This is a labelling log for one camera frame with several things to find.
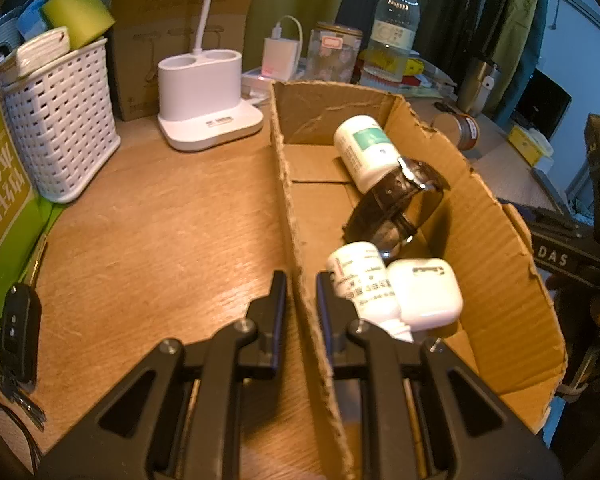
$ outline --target blue container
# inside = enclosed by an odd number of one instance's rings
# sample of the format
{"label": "blue container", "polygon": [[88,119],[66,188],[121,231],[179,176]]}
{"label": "blue container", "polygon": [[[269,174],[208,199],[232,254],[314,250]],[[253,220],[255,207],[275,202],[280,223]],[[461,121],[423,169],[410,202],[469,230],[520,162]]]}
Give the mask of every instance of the blue container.
{"label": "blue container", "polygon": [[40,13],[40,7],[44,3],[45,0],[33,0],[18,18],[16,27],[25,41],[29,41],[49,30],[45,19]]}

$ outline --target cardboard box in background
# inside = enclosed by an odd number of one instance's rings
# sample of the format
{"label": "cardboard box in background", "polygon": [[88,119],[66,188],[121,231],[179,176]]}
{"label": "cardboard box in background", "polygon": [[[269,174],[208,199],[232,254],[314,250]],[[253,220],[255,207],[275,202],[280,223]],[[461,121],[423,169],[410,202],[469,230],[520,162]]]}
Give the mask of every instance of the cardboard box in background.
{"label": "cardboard box in background", "polygon": [[[251,0],[212,0],[202,47],[242,51]],[[111,0],[113,69],[125,121],[158,113],[158,63],[193,49],[202,0]]]}
{"label": "cardboard box in background", "polygon": [[443,258],[458,278],[461,318],[430,334],[444,337],[538,431],[564,375],[566,351],[533,261],[530,234],[515,209],[501,206],[456,147],[420,123],[401,96],[323,82],[275,83],[273,91],[271,135],[286,246],[325,474],[360,477],[359,397],[343,383],[336,396],[315,306],[315,276],[329,254],[344,245],[342,225],[360,199],[338,160],[333,134],[359,114],[374,117],[399,152],[428,162],[451,187],[401,254]]}

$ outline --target wooden desk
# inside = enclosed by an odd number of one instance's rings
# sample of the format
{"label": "wooden desk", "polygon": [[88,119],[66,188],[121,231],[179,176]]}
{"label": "wooden desk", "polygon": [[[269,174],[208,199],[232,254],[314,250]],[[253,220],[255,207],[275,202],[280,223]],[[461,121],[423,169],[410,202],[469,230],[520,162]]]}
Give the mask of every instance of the wooden desk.
{"label": "wooden desk", "polygon": [[[424,122],[431,121],[440,113],[433,105],[440,99],[413,98],[411,107]],[[524,205],[542,207],[551,211],[555,207],[542,186],[538,184],[531,167],[518,151],[507,141],[507,134],[485,115],[477,117],[480,137],[474,149],[463,155],[472,162],[494,195]]]}
{"label": "wooden desk", "polygon": [[[436,112],[432,102],[412,103],[424,121]],[[469,158],[480,159],[476,168],[497,194],[515,200],[513,190],[537,185],[486,121],[478,120],[482,137]],[[45,432],[21,416],[43,450],[160,340],[211,336],[266,294],[273,270],[286,265],[268,123],[201,153],[169,148],[155,118],[119,122],[118,132],[122,145],[62,214],[42,265],[31,397],[46,411]],[[493,153],[494,163],[483,164]],[[530,202],[539,205],[540,195]],[[245,388],[243,478],[321,475],[292,308],[286,337],[281,381]],[[4,416],[0,428],[28,464],[24,440]]]}

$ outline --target cardboard flap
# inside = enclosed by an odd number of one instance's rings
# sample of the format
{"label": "cardboard flap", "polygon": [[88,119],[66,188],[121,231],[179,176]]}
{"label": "cardboard flap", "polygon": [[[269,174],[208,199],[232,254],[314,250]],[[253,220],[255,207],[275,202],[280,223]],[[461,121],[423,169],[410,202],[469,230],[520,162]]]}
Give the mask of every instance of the cardboard flap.
{"label": "cardboard flap", "polygon": [[344,121],[369,115],[383,126],[401,99],[389,92],[344,83],[293,81],[274,83],[280,131],[285,143],[333,144],[333,134]]}
{"label": "cardboard flap", "polygon": [[526,223],[520,213],[516,209],[516,207],[512,204],[503,204],[502,210],[506,213],[511,221],[513,227],[515,227],[516,231],[520,235],[520,238],[525,243],[526,248],[529,251],[533,252],[533,244],[531,242],[531,231],[529,231],[529,227],[526,226]]}
{"label": "cardboard flap", "polygon": [[538,399],[551,399],[555,393],[555,381],[547,379],[522,390],[504,394],[500,398],[514,413],[537,433],[542,429],[549,415],[549,402],[538,404]]}
{"label": "cardboard flap", "polygon": [[286,144],[284,146],[293,182],[350,184],[351,176],[333,146]]}
{"label": "cardboard flap", "polygon": [[566,356],[551,299],[526,244],[480,177],[458,180],[422,231],[458,278],[461,322],[480,376],[498,394],[549,378],[557,385]]}
{"label": "cardboard flap", "polygon": [[430,164],[451,187],[468,170],[472,171],[451,141],[421,122],[411,105],[402,98],[396,99],[384,131],[401,154]]}

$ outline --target yellow sponge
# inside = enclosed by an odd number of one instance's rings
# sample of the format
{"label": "yellow sponge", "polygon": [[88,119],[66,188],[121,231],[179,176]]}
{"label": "yellow sponge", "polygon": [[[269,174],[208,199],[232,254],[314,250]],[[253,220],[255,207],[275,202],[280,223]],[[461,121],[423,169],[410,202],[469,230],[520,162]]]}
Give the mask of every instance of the yellow sponge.
{"label": "yellow sponge", "polygon": [[91,43],[115,23],[101,0],[49,0],[42,11],[53,27],[69,29],[72,50]]}

